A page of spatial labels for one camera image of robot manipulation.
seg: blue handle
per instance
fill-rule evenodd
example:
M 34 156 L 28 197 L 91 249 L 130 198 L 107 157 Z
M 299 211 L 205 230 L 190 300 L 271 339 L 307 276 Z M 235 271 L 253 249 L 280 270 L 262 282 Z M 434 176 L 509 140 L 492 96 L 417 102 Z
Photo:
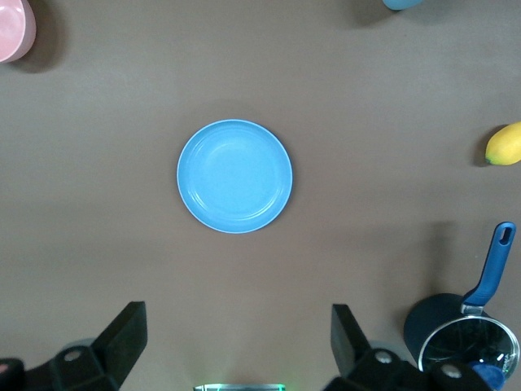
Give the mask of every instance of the blue handle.
M 514 235 L 515 224 L 513 222 L 502 222 L 496 227 L 481 279 L 479 279 L 478 285 L 463 297 L 464 305 L 483 307 L 494 296 L 505 269 Z
M 394 11 L 401 11 L 405 8 L 410 8 L 420 2 L 422 2 L 422 0 L 383 0 L 383 4 Z

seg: blue cup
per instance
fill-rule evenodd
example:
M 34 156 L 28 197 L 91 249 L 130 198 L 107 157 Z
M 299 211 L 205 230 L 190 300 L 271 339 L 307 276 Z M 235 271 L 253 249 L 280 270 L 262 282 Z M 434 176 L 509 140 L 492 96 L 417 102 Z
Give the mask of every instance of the blue cup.
M 383 0 L 383 4 L 385 4 L 387 8 L 394 11 L 401 11 L 406 8 L 411 8 L 420 2 L 422 2 L 422 0 Z

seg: white bolt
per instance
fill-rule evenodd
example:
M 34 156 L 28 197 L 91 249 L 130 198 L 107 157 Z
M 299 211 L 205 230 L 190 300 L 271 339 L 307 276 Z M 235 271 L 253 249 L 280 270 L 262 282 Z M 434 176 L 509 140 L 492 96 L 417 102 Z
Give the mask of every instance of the white bolt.
M 72 350 L 63 356 L 65 361 L 74 361 L 81 356 L 80 350 Z
M 392 362 L 392 357 L 388 352 L 384 352 L 383 350 L 380 350 L 379 352 L 376 352 L 374 357 L 380 361 L 382 364 L 390 364 Z
M 462 373 L 459 369 L 457 369 L 454 365 L 445 364 L 441 367 L 441 371 L 447 375 L 448 377 L 452 377 L 453 379 L 459 379 L 462 377 Z

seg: saucepan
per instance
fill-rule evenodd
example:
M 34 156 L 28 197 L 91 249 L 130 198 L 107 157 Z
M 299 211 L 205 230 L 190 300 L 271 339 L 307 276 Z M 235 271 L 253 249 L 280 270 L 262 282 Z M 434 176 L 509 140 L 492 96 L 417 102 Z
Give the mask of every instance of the saucepan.
M 519 361 L 519 342 L 500 321 L 484 312 L 496 292 L 516 231 L 513 222 L 494 230 L 477 286 L 466 295 L 442 293 L 423 299 L 404 325 L 407 348 L 421 371 L 437 362 L 464 362 L 488 385 L 501 389 Z
M 36 20 L 27 0 L 0 0 L 0 63 L 25 55 L 36 37 Z

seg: blue object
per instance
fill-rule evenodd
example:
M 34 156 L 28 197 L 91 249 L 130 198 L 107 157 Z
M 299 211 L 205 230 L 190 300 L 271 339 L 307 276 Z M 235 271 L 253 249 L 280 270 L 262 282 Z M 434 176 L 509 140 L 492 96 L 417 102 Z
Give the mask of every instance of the blue object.
M 506 379 L 501 368 L 483 362 L 473 362 L 471 368 L 481 376 L 481 379 L 485 380 L 491 389 L 500 391 L 505 385 Z
M 383 0 L 383 4 L 394 11 L 401 11 L 419 4 L 422 0 Z
M 513 222 L 502 222 L 496 227 L 481 278 L 478 285 L 463 297 L 464 305 L 483 307 L 494 296 L 505 269 L 514 235 Z
M 291 194 L 293 173 L 284 146 L 264 127 L 223 120 L 195 133 L 177 164 L 177 185 L 204 225 L 231 234 L 272 222 Z

